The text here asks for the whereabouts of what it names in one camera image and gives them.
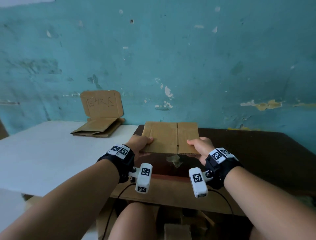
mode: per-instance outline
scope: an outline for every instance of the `white table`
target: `white table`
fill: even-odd
[[[138,126],[121,125],[109,138],[73,136],[82,122],[49,121],[0,140],[0,188],[44,196],[94,164]]]

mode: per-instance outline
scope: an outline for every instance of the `forearm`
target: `forearm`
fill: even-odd
[[[81,239],[118,182],[114,164],[101,160],[45,195],[0,239]]]
[[[267,239],[304,240],[316,236],[315,212],[242,167],[227,174],[224,186]]]

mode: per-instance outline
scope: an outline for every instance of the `wrist-mounted device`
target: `wrist-mounted device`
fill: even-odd
[[[131,176],[137,179],[136,192],[147,193],[153,166],[149,163],[142,163],[140,168],[137,168],[134,166],[134,157],[135,154],[128,146],[116,144],[100,157],[98,161],[107,159],[116,166],[119,173],[118,183],[127,182],[128,177]]]
[[[213,189],[222,188],[229,171],[237,166],[243,167],[238,159],[225,148],[216,148],[211,151],[206,158],[205,167],[207,171],[202,172],[198,167],[189,170],[195,197],[207,196],[208,189],[206,185]]]

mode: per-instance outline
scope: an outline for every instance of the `folded cardboard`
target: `folded cardboard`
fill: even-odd
[[[71,132],[74,136],[108,137],[125,120],[118,91],[85,91],[80,94],[87,123]]]
[[[194,146],[186,142],[199,138],[197,123],[146,122],[142,135],[154,138],[144,152],[198,154]]]

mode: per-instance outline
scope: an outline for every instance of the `black cable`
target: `black cable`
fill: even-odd
[[[221,195],[221,196],[222,196],[222,198],[224,198],[224,200],[227,202],[227,204],[228,204],[228,206],[229,206],[229,208],[230,208],[230,210],[231,210],[231,212],[232,212],[232,221],[234,222],[234,212],[233,212],[232,206],[229,204],[228,200],[224,197],[224,195],[223,195],[223,194],[221,194],[221,193],[220,193],[220,192],[218,192],[218,191],[215,191],[215,190],[208,189],[208,191],[209,191],[209,192],[215,192],[215,193],[218,193],[219,195]]]
[[[132,183],[132,184],[126,186],[126,187],[121,191],[121,193],[118,195],[118,197],[115,199],[115,201],[114,201],[114,203],[113,203],[113,206],[112,206],[112,209],[111,209],[111,212],[110,212],[110,215],[109,215],[109,219],[107,220],[107,223],[106,223],[106,227],[105,227],[105,230],[104,230],[103,237],[102,237],[101,240],[104,240],[104,238],[105,238],[105,234],[106,234],[106,231],[107,231],[107,227],[109,226],[110,218],[111,218],[112,212],[113,212],[113,210],[114,210],[114,206],[115,206],[115,204],[116,204],[118,198],[122,195],[122,193],[123,193],[128,187],[133,186],[133,185],[136,185],[136,183]]]

